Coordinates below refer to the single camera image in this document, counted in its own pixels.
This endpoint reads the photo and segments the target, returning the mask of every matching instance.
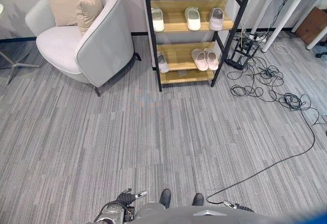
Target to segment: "foot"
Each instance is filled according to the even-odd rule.
[[[203,206],[204,204],[204,197],[201,193],[197,193],[194,196],[192,206]]]
[[[172,194],[170,190],[166,188],[161,193],[159,203],[161,203],[166,209],[168,209],[171,198],[172,198]]]

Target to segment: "white armchair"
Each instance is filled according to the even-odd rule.
[[[48,0],[40,0],[26,15],[42,56],[67,76],[98,87],[135,56],[122,0],[102,0],[104,9],[82,36],[78,26],[55,26]]]

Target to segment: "shelf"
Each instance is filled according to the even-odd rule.
[[[163,21],[165,30],[158,33],[177,33],[189,32],[188,24],[185,18],[185,9],[187,7],[197,7],[201,18],[200,31],[210,31],[209,13],[212,8],[221,8],[225,10],[227,0],[202,0],[202,1],[152,1],[152,8],[160,8],[163,12]],[[223,30],[231,30],[233,22],[224,11]]]
[[[193,49],[214,48],[213,42],[182,43],[182,44],[160,44],[157,50],[161,51],[166,58],[170,71],[197,70],[192,59]]]
[[[186,75],[180,76],[177,71],[160,73],[161,83],[181,83],[181,82],[198,82],[213,80],[214,72],[207,70],[205,72],[199,70],[188,70]]]

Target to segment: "power strip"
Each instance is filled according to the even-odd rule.
[[[249,38],[251,40],[253,40],[254,35],[250,35]],[[266,38],[267,38],[266,36],[261,36],[261,37],[260,36],[257,36],[256,39],[255,39],[255,41],[266,42]]]

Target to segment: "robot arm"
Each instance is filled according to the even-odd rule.
[[[147,195],[147,191],[131,194],[132,189],[124,190],[115,201],[106,203],[93,222],[87,224],[123,224],[134,220],[134,207],[130,205],[138,198]]]

